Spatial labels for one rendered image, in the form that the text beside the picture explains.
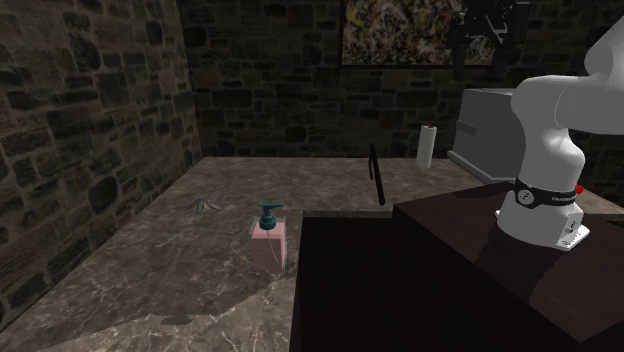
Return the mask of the black pen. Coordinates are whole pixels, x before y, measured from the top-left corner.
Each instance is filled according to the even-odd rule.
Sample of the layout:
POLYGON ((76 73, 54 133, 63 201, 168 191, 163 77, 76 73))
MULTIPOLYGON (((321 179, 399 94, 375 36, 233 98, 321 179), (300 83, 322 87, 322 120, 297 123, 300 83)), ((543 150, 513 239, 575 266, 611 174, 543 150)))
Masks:
POLYGON ((376 148, 373 144, 369 145, 368 169, 370 179, 375 182, 378 203, 380 206, 384 206, 386 203, 386 198, 383 188, 383 181, 381 178, 381 172, 378 164, 376 148))

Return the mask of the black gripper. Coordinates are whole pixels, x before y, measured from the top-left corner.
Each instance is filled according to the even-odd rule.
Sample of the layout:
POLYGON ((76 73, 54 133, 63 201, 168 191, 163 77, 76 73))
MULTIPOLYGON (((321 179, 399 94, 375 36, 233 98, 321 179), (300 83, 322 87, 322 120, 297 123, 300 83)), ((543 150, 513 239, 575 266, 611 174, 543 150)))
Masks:
POLYGON ((454 79, 464 76, 469 31, 496 31, 493 70, 502 74, 521 56, 520 45, 526 41, 527 29, 516 28, 528 20, 530 3, 522 0, 463 0, 466 6, 465 24, 457 18, 450 21, 445 44, 451 50, 454 79))

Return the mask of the colourful framed wall picture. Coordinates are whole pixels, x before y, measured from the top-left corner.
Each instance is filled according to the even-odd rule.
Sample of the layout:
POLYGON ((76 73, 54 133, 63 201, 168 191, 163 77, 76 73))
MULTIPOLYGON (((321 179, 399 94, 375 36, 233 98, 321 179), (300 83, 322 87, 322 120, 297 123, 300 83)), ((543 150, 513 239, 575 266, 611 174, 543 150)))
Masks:
POLYGON ((449 29, 467 9, 463 0, 341 0, 340 64, 450 68, 449 29))

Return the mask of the pink soap dispenser teal pump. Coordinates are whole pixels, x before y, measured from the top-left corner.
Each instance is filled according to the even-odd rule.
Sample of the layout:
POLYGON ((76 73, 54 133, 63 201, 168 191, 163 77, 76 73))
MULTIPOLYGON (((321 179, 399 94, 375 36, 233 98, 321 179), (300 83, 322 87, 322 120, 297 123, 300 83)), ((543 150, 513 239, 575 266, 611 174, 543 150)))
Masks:
POLYGON ((250 226, 250 253, 252 264, 258 270, 281 273, 286 264, 287 226, 285 217, 275 217, 272 210, 283 207, 283 202, 259 202, 262 214, 250 226))

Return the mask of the small grey bunch of keys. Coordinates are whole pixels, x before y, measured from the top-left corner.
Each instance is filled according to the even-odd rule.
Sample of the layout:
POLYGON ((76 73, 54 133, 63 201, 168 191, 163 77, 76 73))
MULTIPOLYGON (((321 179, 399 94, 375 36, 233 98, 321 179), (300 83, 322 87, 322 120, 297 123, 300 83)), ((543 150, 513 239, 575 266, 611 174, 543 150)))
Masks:
POLYGON ((193 210, 196 214, 202 213, 204 210, 219 210, 221 206, 213 200, 207 198, 199 198, 193 200, 184 207, 185 211, 193 210))

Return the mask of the white paper towel roll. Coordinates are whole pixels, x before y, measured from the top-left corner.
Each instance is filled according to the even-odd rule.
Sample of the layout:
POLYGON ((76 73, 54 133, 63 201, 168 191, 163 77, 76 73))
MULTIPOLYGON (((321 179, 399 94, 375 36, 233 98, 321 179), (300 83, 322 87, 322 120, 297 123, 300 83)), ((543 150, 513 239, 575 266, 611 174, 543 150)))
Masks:
POLYGON ((416 163, 421 168, 429 168, 431 166, 436 134, 437 128, 435 126, 421 126, 416 156, 416 163))

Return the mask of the grey box appliance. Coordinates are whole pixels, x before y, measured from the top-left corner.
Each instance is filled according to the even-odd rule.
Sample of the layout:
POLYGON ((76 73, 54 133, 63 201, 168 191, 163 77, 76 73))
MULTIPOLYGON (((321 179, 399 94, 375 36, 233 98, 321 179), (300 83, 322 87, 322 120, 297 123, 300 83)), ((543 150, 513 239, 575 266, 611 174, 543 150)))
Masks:
POLYGON ((524 130, 511 109, 512 88, 463 91, 448 157, 482 182, 512 182, 525 153, 524 130))

